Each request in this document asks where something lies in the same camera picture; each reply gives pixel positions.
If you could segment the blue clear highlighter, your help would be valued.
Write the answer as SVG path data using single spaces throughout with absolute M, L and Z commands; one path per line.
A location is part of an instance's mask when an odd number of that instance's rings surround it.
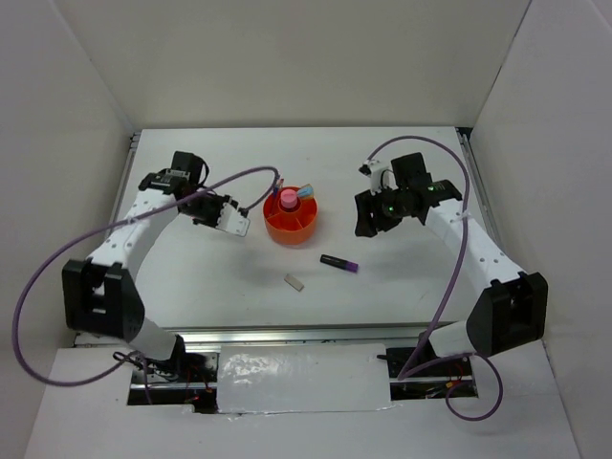
M 314 198 L 314 189 L 312 189 L 312 191 L 311 190 L 305 190 L 305 191 L 298 190 L 297 193 L 296 193 L 296 196 L 300 200 L 313 199 Z

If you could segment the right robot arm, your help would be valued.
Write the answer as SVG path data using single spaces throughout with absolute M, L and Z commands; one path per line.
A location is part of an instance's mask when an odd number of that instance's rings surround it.
M 449 180 L 433 180 L 422 154 L 402 156 L 389 166 L 368 160 L 360 172 L 370 187 L 355 197 L 355 234 L 374 237 L 405 218 L 416 218 L 457 258 L 478 295 L 467 319 L 439 326 L 426 338 L 417 353 L 422 371 L 437 375 L 451 355 L 491 357 L 543 337 L 546 280 L 540 273 L 526 273 L 502 252 L 470 216 L 468 196 Z

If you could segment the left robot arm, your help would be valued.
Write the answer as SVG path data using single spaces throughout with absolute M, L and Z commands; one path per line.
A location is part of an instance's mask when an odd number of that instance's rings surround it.
M 164 229 L 180 214 L 194 224 L 245 235 L 249 223 L 229 195 L 197 196 L 209 173 L 205 161 L 182 151 L 170 167 L 141 181 L 126 224 L 115 229 L 86 260 L 70 260 L 62 269 L 69 329 L 121 340 L 154 361 L 156 372 L 176 382 L 188 370 L 184 341 L 145 315 L 135 278 Z

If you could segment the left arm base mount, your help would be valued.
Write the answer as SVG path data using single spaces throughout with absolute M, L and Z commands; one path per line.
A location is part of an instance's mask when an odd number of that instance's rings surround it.
M 133 367 L 127 404 L 185 405 L 194 412 L 215 414 L 219 353 L 187 352 L 182 338 L 168 361 L 116 351 L 113 359 Z

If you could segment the blue pen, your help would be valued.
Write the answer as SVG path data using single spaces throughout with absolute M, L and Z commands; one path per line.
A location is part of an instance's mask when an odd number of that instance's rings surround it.
M 273 185 L 273 193 L 272 193 L 272 196 L 273 196 L 273 197 L 275 197 L 275 196 L 277 195 L 278 190 L 279 190 L 280 188 L 282 188 L 282 178 L 281 178 L 281 177 L 278 177 L 278 178 L 275 180 L 274 185 Z

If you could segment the white cover panel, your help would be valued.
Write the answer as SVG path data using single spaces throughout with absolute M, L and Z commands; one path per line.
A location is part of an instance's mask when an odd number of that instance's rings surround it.
M 374 344 L 225 346 L 217 370 L 222 413 L 375 411 L 391 406 L 387 363 Z

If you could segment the beige eraser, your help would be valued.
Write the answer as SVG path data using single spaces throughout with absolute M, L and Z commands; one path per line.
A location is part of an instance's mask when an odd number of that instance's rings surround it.
M 284 281 L 298 292 L 304 289 L 304 284 L 289 273 L 285 275 Z

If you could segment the orange round organizer container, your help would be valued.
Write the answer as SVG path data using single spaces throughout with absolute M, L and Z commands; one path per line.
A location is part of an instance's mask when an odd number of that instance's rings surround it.
M 282 190 L 295 189 L 298 191 L 301 186 L 283 186 Z M 296 246 L 305 243 L 310 239 L 317 226 L 317 201 L 314 198 L 300 200 L 299 206 L 295 211 L 284 211 L 279 206 L 279 197 L 272 217 L 268 217 L 271 206 L 272 194 L 265 200 L 263 205 L 263 217 L 268 234 L 272 240 L 278 244 L 286 246 Z

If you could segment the purple black highlighter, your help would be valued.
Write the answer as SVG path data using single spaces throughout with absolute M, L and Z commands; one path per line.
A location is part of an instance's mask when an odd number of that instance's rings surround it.
M 357 273 L 359 271 L 359 265 L 357 263 L 328 254 L 322 254 L 319 258 L 319 262 L 350 273 Z

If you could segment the aluminium front rail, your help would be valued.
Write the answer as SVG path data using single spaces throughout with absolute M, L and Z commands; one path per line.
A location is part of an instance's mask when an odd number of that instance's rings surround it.
M 188 346 L 213 343 L 329 343 L 366 340 L 412 340 L 427 328 L 424 322 L 294 326 L 239 326 L 168 329 Z

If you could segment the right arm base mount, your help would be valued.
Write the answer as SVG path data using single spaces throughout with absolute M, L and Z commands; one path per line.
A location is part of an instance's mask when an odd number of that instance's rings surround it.
M 414 350 L 414 347 L 387 347 L 377 356 L 378 360 L 386 363 L 392 401 L 444 399 L 449 391 L 451 398 L 477 396 L 472 367 L 467 358 L 437 363 L 400 381 L 401 370 Z

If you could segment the red pen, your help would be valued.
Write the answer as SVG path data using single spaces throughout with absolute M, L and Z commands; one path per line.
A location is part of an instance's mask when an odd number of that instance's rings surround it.
M 269 209 L 269 212 L 267 214 L 268 217 L 272 217 L 274 214 L 274 209 L 279 197 L 280 192 L 282 191 L 282 188 L 284 186 L 284 179 L 283 178 L 279 178 L 273 188 L 273 192 L 272 192 L 272 200 L 271 200 L 271 206 Z

